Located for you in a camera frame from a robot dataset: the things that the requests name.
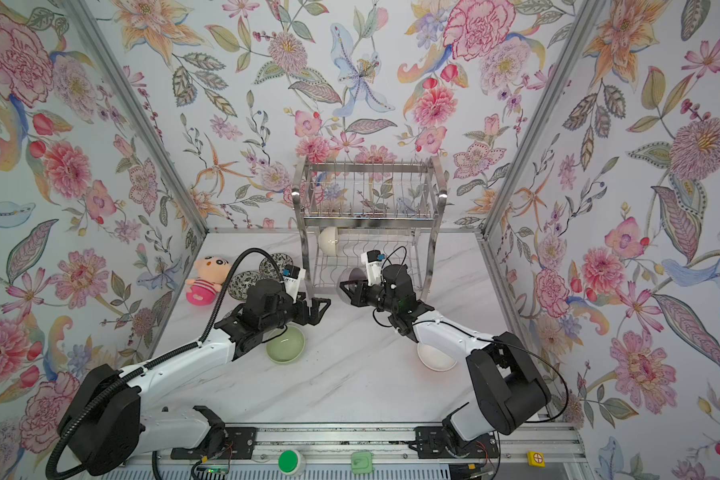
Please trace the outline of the green bowl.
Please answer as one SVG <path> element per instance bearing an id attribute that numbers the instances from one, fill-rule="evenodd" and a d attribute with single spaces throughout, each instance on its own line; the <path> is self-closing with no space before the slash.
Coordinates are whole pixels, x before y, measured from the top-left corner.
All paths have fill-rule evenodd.
<path id="1" fill-rule="evenodd" d="M 286 330 L 266 344 L 268 358 L 279 365 L 298 360 L 305 349 L 306 337 L 298 325 L 289 325 Z"/>

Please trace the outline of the cream bowl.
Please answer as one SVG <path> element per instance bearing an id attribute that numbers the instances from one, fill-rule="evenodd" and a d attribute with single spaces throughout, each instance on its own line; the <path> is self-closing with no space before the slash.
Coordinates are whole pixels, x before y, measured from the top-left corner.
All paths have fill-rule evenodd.
<path id="1" fill-rule="evenodd" d="M 337 257 L 339 251 L 339 229 L 334 226 L 323 228 L 318 236 L 320 250 L 328 257 Z"/>

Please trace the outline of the purple bowl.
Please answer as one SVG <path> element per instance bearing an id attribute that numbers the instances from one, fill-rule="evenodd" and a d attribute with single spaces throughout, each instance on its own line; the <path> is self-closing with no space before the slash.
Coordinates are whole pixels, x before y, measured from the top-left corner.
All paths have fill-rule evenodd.
<path id="1" fill-rule="evenodd" d="M 355 285 L 361 281 L 367 279 L 366 270 L 361 267 L 347 267 L 345 268 L 337 281 L 337 294 L 340 300 L 347 304 L 351 304 L 352 295 L 347 293 L 346 290 L 354 290 Z"/>

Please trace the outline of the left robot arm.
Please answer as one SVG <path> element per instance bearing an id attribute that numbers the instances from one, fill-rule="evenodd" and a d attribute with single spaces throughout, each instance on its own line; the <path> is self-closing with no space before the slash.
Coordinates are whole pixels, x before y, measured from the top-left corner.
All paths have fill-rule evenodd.
<path id="1" fill-rule="evenodd" d="M 200 374 L 273 340 L 275 330 L 292 323 L 319 324 L 330 305 L 327 298 L 291 294 L 281 282 L 261 280 L 249 288 L 244 303 L 224 317 L 213 314 L 199 339 L 128 368 L 94 368 L 59 421 L 59 440 L 48 458 L 46 477 L 69 479 L 83 472 L 98 476 L 137 454 L 200 446 L 223 425 L 208 408 L 155 417 L 149 411 Z"/>

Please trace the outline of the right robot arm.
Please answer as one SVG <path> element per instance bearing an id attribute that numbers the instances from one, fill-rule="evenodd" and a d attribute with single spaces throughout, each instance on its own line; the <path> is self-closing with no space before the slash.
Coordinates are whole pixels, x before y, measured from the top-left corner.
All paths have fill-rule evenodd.
<path id="1" fill-rule="evenodd" d="M 449 448 L 466 447 L 485 434 L 510 435 L 552 400 L 552 395 L 519 337 L 490 336 L 448 319 L 420 300 L 405 265 L 369 265 L 365 278 L 339 288 L 350 304 L 389 315 L 402 336 L 466 363 L 474 399 L 443 420 Z"/>

